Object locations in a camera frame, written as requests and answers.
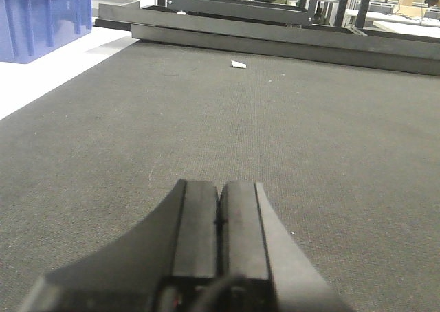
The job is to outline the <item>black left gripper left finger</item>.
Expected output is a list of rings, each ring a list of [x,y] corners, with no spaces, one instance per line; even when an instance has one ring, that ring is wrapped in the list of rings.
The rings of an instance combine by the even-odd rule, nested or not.
[[[21,311],[153,311],[168,284],[217,275],[217,189],[180,179],[135,227],[100,250],[41,276]]]

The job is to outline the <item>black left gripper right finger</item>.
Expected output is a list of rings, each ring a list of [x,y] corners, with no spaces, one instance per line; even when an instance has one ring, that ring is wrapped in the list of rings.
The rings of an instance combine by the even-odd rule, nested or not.
[[[223,270],[242,274],[259,311],[351,311],[278,218],[261,183],[222,190]]]

